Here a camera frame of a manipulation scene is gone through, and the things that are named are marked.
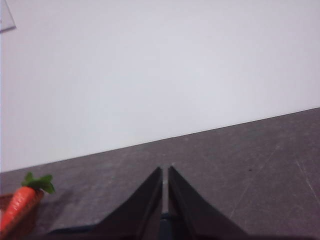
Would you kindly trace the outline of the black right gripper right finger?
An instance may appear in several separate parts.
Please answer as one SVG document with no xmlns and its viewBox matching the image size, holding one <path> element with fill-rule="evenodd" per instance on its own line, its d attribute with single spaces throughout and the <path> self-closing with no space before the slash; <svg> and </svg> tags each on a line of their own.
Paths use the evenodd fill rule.
<svg viewBox="0 0 320 240">
<path fill-rule="evenodd" d="M 177 240 L 249 240 L 250 235 L 210 205 L 174 168 L 168 169 L 168 211 Z"/>
</svg>

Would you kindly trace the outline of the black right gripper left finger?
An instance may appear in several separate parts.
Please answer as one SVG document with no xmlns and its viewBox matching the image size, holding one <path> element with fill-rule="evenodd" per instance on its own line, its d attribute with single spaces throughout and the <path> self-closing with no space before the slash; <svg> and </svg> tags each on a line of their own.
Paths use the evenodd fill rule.
<svg viewBox="0 0 320 240">
<path fill-rule="evenodd" d="M 162 197 L 163 171 L 157 167 L 117 209 L 91 228 L 62 229 L 49 240 L 141 240 Z"/>
</svg>

